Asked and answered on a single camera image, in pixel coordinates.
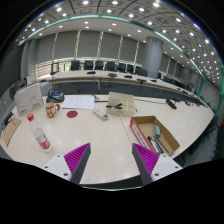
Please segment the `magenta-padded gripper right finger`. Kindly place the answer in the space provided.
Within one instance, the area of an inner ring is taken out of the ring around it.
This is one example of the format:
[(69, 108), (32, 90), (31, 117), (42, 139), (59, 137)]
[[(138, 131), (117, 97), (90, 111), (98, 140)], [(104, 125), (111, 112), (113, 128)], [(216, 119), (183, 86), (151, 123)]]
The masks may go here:
[(132, 154), (135, 158), (143, 185), (147, 185), (182, 169), (166, 154), (155, 152), (134, 143)]

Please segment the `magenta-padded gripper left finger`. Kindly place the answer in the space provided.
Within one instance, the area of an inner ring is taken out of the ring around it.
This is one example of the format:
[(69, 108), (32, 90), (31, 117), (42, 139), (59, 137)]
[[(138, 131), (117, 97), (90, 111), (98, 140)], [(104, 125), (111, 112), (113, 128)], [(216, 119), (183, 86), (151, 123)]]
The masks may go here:
[(43, 166), (43, 170), (79, 184), (90, 154), (91, 145), (87, 143), (65, 155), (57, 154)]

